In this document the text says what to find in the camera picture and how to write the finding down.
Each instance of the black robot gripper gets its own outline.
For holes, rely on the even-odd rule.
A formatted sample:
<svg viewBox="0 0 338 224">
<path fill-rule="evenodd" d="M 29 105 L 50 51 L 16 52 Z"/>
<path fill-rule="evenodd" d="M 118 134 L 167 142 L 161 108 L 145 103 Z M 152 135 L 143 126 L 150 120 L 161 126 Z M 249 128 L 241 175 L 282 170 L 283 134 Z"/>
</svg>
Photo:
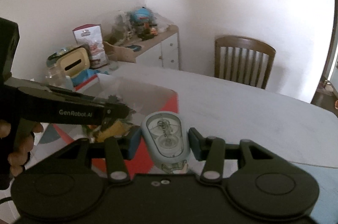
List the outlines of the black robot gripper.
<svg viewBox="0 0 338 224">
<path fill-rule="evenodd" d="M 141 140 L 136 129 L 122 138 L 90 144 L 79 139 L 19 175 L 11 188 L 21 215 L 16 223 L 315 223 L 309 214 L 319 187 L 302 169 L 250 140 L 226 144 L 189 130 L 200 176 L 137 174 L 131 160 Z M 91 170 L 105 158 L 107 178 Z M 224 159 L 238 170 L 223 178 Z"/>
</svg>

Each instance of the human hand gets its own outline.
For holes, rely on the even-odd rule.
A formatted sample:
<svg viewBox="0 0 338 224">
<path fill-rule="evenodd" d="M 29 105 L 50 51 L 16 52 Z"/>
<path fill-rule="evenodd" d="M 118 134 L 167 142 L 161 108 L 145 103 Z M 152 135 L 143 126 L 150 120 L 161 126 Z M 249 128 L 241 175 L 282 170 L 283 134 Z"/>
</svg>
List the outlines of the human hand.
<svg viewBox="0 0 338 224">
<path fill-rule="evenodd" d="M 35 133 L 43 132 L 43 127 L 40 123 L 36 123 L 32 131 Z M 8 136 L 10 132 L 11 125 L 4 120 L 0 120 L 0 138 Z M 33 147 L 34 138 L 30 135 L 21 141 L 18 151 L 14 151 L 8 155 L 8 162 L 11 165 L 11 173 L 14 176 L 22 173 L 22 165 L 26 163 L 28 159 L 28 153 L 33 149 Z"/>
</svg>

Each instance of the white wall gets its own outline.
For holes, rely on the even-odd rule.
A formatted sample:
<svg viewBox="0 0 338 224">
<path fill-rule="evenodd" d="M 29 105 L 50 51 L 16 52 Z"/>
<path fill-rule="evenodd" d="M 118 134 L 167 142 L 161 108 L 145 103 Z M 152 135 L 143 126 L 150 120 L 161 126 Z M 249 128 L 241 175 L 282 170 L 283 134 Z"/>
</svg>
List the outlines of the white wall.
<svg viewBox="0 0 338 224">
<path fill-rule="evenodd" d="M 331 39 L 334 0 L 147 0 L 180 28 L 183 70 L 213 75 L 214 38 L 261 39 L 276 51 L 267 90 L 310 102 Z"/>
<path fill-rule="evenodd" d="M 41 79 L 47 57 L 75 42 L 72 29 L 86 23 L 112 24 L 117 10 L 136 4 L 138 0 L 0 0 L 0 17 L 19 25 L 13 76 Z"/>
</svg>

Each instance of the silver rivet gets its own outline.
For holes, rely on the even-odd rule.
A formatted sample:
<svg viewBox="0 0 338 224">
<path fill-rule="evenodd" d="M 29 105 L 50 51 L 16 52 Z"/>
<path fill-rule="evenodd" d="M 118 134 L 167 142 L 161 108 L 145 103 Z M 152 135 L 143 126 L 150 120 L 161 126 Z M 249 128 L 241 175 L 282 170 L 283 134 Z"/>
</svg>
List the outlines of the silver rivet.
<svg viewBox="0 0 338 224">
<path fill-rule="evenodd" d="M 152 181 L 151 184 L 152 184 L 154 187 L 158 187 L 158 186 L 161 185 L 161 183 L 158 182 L 158 181 Z"/>
<path fill-rule="evenodd" d="M 161 180 L 161 184 L 168 185 L 168 184 L 170 184 L 170 180 L 168 180 L 168 179 L 162 179 Z"/>
<path fill-rule="evenodd" d="M 206 179 L 214 180 L 214 179 L 219 178 L 221 175 L 216 171 L 206 171 L 205 173 L 203 173 L 203 176 Z"/>
<path fill-rule="evenodd" d="M 127 174 L 125 172 L 116 171 L 110 174 L 110 177 L 114 180 L 123 180 L 127 178 Z"/>
</svg>

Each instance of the wooden chair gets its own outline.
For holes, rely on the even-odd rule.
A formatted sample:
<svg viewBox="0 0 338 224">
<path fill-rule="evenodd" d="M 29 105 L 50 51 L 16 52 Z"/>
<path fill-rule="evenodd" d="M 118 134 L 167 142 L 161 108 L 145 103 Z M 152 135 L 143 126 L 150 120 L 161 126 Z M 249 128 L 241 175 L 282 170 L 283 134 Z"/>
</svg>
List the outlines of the wooden chair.
<svg viewBox="0 0 338 224">
<path fill-rule="evenodd" d="M 215 40 L 215 77 L 266 88 L 276 50 L 268 44 L 242 36 Z"/>
</svg>

